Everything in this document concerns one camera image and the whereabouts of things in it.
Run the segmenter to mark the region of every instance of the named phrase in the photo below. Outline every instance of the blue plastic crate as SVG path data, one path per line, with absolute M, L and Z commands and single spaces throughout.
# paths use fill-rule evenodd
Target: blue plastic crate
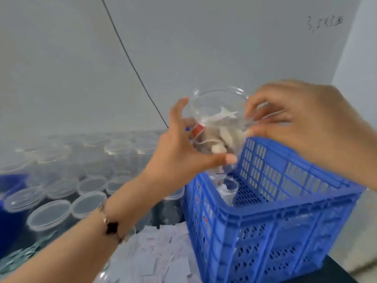
M 249 138 L 228 206 L 208 175 L 186 185 L 183 210 L 204 283 L 277 283 L 322 267 L 364 187 L 272 140 Z

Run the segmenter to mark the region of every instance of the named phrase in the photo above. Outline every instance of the blue bin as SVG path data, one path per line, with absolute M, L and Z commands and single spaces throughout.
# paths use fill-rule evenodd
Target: blue bin
M 321 268 L 365 190 L 264 138 L 247 139 L 231 176 L 233 207 L 205 173 L 182 199 L 204 283 L 278 283 Z
M 15 214 L 6 212 L 3 203 L 8 196 L 26 188 L 26 177 L 24 174 L 0 176 L 0 193 L 3 194 L 0 199 L 0 258 L 20 236 L 27 217 L 27 211 Z

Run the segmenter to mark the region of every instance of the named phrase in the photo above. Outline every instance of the black table surface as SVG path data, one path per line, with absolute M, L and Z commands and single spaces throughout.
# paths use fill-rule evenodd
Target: black table surface
M 284 283 L 357 283 L 342 267 L 331 257 L 326 256 L 322 269 L 313 273 L 300 276 Z

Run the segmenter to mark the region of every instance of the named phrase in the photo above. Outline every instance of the hand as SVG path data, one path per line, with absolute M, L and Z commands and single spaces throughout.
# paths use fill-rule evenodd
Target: hand
M 237 157 L 230 153 L 207 155 L 194 149 L 190 132 L 194 119 L 182 119 L 188 98 L 180 99 L 170 110 L 170 128 L 161 135 L 156 151 L 143 174 L 167 189 L 167 195 L 186 185 L 200 172 L 218 166 L 234 164 Z
M 375 132 L 334 86 L 268 83 L 249 97 L 245 116 L 257 121 L 249 136 L 281 142 L 308 161 L 353 180 L 363 181 L 358 169 L 370 170 L 377 158 Z

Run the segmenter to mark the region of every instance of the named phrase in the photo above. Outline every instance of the left hand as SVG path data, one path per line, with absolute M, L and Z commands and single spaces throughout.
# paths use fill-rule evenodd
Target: left hand
M 187 97 L 182 98 L 170 110 L 170 128 L 161 135 L 156 151 L 143 171 L 144 176 L 164 187 L 166 194 L 183 187 L 200 172 L 237 161 L 230 153 L 207 155 L 195 150 L 190 133 L 186 131 L 186 127 L 195 125 L 195 120 L 182 118 L 182 110 L 188 102 Z

